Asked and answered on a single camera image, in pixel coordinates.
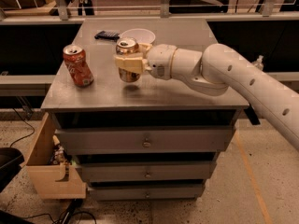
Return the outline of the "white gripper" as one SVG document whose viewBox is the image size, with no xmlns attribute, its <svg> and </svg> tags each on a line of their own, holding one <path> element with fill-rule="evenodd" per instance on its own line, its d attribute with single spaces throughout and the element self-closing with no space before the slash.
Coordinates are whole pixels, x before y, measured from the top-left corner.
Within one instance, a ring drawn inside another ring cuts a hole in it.
<svg viewBox="0 0 299 224">
<path fill-rule="evenodd" d="M 142 57 L 115 56 L 114 62 L 128 72 L 142 74 L 146 68 L 155 78 L 168 80 L 171 78 L 171 64 L 178 48 L 173 45 L 161 44 L 154 46 L 151 43 L 139 43 L 138 51 Z"/>
</svg>

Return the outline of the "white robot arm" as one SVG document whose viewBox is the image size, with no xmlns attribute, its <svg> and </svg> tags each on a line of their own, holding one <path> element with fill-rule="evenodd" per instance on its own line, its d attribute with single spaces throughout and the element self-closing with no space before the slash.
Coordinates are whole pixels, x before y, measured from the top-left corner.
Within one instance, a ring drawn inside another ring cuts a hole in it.
<svg viewBox="0 0 299 224">
<path fill-rule="evenodd" d="M 120 69 L 176 79 L 194 91 L 217 96 L 232 88 L 291 145 L 299 149 L 299 95 L 246 60 L 234 49 L 212 44 L 204 51 L 153 46 L 131 37 L 118 40 L 114 62 Z"/>
</svg>

